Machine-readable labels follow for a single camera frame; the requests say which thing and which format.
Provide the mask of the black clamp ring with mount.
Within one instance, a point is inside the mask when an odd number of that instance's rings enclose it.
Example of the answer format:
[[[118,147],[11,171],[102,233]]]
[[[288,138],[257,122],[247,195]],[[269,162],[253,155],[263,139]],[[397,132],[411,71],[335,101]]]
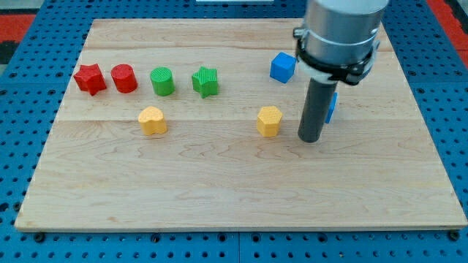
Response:
[[[357,85],[374,66],[380,41],[376,34],[361,42],[342,43],[324,39],[304,26],[294,28],[295,56],[311,79],[323,84],[339,81]]]

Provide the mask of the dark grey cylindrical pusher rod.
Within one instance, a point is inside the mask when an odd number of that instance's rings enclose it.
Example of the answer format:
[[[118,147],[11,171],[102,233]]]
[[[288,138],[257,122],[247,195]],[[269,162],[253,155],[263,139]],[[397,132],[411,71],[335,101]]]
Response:
[[[316,142],[320,138],[336,86],[337,82],[310,79],[298,128],[298,136],[304,142]]]

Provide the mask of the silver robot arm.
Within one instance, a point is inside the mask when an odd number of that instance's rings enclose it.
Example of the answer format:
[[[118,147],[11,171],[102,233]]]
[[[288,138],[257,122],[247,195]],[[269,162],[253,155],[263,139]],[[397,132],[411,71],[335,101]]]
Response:
[[[339,82],[357,85],[371,71],[388,0],[308,0],[293,29],[298,65],[309,76],[298,136],[316,142]]]

